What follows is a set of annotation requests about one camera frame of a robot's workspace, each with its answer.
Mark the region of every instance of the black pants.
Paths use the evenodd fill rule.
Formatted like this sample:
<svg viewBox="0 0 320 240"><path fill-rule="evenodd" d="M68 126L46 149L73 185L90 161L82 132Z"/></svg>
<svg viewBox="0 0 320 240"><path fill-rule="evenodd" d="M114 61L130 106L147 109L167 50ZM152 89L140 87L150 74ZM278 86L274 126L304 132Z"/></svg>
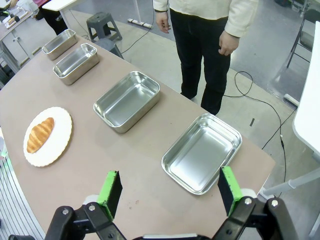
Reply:
<svg viewBox="0 0 320 240"><path fill-rule="evenodd" d="M197 95L204 58L206 86L201 107L216 115L227 85L230 55L219 54L219 38L228 18L207 20L170 10L177 52L181 61L181 94L192 99Z"/></svg>
<svg viewBox="0 0 320 240"><path fill-rule="evenodd" d="M63 18L60 19L59 21L56 20L57 17L60 16L59 11L51 11L51 10L43 9L42 6L40 6L39 12L42 13L43 18L49 24L49 26L55 31L55 34L58 35L68 28Z"/></svg>

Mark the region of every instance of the croissant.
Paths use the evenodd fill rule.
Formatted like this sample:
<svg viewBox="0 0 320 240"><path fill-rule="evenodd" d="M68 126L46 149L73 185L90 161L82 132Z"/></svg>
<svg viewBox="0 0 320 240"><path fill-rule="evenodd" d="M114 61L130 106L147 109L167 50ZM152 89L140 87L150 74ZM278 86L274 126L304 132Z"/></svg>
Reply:
<svg viewBox="0 0 320 240"><path fill-rule="evenodd" d="M42 123L34 126L29 135L26 151L30 154L38 151L48 140L54 126L55 120L52 117L48 117Z"/></svg>

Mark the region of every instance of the gray stool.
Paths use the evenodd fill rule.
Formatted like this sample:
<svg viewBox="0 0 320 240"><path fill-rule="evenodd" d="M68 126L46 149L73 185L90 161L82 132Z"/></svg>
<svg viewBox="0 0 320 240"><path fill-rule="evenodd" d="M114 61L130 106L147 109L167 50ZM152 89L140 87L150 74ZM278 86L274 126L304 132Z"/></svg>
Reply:
<svg viewBox="0 0 320 240"><path fill-rule="evenodd" d="M119 29L109 12L99 12L93 15L86 21L86 25L88 27L91 42L93 43L96 42L96 37L99 39L109 38L111 41L116 38L122 39ZM91 29L94 29L96 33L92 34Z"/></svg>
<svg viewBox="0 0 320 240"><path fill-rule="evenodd" d="M117 45L108 38L102 38L95 42L98 46L102 47L105 50L108 50L110 53L117 55L119 58L124 59Z"/></svg>

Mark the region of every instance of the black cable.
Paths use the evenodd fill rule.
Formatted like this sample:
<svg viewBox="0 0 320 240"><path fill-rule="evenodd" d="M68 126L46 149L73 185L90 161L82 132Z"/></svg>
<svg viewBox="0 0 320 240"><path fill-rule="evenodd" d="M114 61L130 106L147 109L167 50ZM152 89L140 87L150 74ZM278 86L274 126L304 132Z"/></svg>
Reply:
<svg viewBox="0 0 320 240"><path fill-rule="evenodd" d="M243 92L239 89L238 84L237 84L237 81L236 81L237 75L238 75L238 74L241 74L241 73L248 74L248 75L250 76L250 78L251 78L251 79L250 79L250 80L251 80L251 85L250 85L250 87L249 87L249 90L248 90L246 93L243 93ZM234 75L234 84L235 84L235 86L236 86L236 89L237 89L242 95L241 95L241 96L223 95L223 96L228 97L228 98L247 97L247 98L249 98L249 99L252 99L252 100L255 100L255 101L258 101L258 102L261 102L261 103L264 103L264 104L269 105L269 106L274 110L275 114L276 114L276 115L278 116L278 118L279 118L279 121L280 121L280 134L281 134L282 122L281 122L281 118L280 118L278 112L276 111L276 109L274 108L274 106L272 106L270 103L268 103L268 102L266 102L266 101L262 101L262 100L260 100L260 99L257 99L257 98L254 98L254 97L251 97L251 96L248 96L248 95L247 95L247 94L250 92L250 90L251 90L251 88L252 88L252 86L253 86L253 84L254 84L254 78L251 76L251 74L248 73L248 72L246 72L246 71L238 71L238 72Z"/></svg>
<svg viewBox="0 0 320 240"><path fill-rule="evenodd" d="M239 74L239 73L245 73L245 74L248 74L251 78L251 85L248 89L248 91L246 93L243 93L238 85L237 85L237 81L236 81L236 76ZM280 126L277 128L277 130L274 132L274 134L271 136L271 138L265 143L265 145L262 147L262 149L264 149L266 147L266 145L271 141L271 139L276 135L276 133L278 132L278 130L280 130L280 143L281 143L281 146L282 146L282 149L283 149L283 155L284 155L284 178L283 178L283 182L285 183L286 182L286 175L287 175L287 158L286 158L286 151L285 151L285 144L284 144L284 141L283 141L283 136L282 136L282 125L285 124L285 122L294 114L294 112L296 111L296 109L294 109L292 111L292 113L282 122L281 121L281 118L278 114L278 112L276 111L276 109L268 102L265 102L265 101L262 101L260 99L256 99L256 98L253 98L253 97L250 97L250 96L247 96L247 94L250 92L252 86L253 86L253 83L254 83L254 78L246 71L238 71L235 75L234 75L234 83L235 83L235 86L236 86L236 89L242 94L241 96L229 96L229 95L223 95L225 97L228 97L228 98L241 98L241 97L247 97L249 99L252 99L252 100L255 100L255 101L258 101L258 102L261 102L261 103L265 103L267 105L269 105L273 110L274 112L276 113L276 115L278 116L279 118L279 121L280 121Z"/></svg>
<svg viewBox="0 0 320 240"><path fill-rule="evenodd" d="M80 24L80 22L76 19L75 15L73 14L73 12L71 10L69 10L71 15L73 16L74 20L76 20L76 22L79 24L79 26L85 31L86 35L82 35L81 37L89 40L89 33L87 32L87 30Z"/></svg>
<svg viewBox="0 0 320 240"><path fill-rule="evenodd" d="M152 2L152 11L153 11L153 20L152 20L152 24L151 24L151 28L149 28L149 30L143 34L140 38L138 38L138 40L136 40L129 48L127 48L125 51L121 52L121 54L124 54L126 51L128 51L129 49L131 49L133 47L133 45L135 45L140 39L142 39L145 35L147 35L152 27L154 26L154 22L155 22L155 11L154 11L154 3Z"/></svg>
<svg viewBox="0 0 320 240"><path fill-rule="evenodd" d="M285 122L292 116L292 114L294 114L294 112L296 111L297 109L295 108L292 113L284 120L284 122L281 124L281 126L279 126L277 128L277 130L274 132L274 134L272 135L272 137L270 137L270 139L265 143L265 145L263 146L262 149L264 149L266 147L266 145L271 141L271 139L274 138L274 136L276 135L276 133L278 132L278 130L282 127L283 124L285 124Z"/></svg>

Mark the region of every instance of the metal tray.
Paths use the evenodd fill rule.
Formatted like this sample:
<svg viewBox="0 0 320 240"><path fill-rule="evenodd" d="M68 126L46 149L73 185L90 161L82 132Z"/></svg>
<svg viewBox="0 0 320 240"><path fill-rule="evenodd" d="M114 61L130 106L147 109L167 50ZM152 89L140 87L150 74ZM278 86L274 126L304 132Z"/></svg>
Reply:
<svg viewBox="0 0 320 240"><path fill-rule="evenodd" d="M125 133L159 101L159 93L159 83L133 71L102 95L93 110L115 131Z"/></svg>
<svg viewBox="0 0 320 240"><path fill-rule="evenodd" d="M84 43L59 61L53 67L53 71L64 84L71 85L98 62L97 49Z"/></svg>
<svg viewBox="0 0 320 240"><path fill-rule="evenodd" d="M66 29L42 47L49 59L55 60L78 42L76 32Z"/></svg>
<svg viewBox="0 0 320 240"><path fill-rule="evenodd" d="M200 115L162 158L162 167L189 192L205 194L242 144L240 133L212 114Z"/></svg>

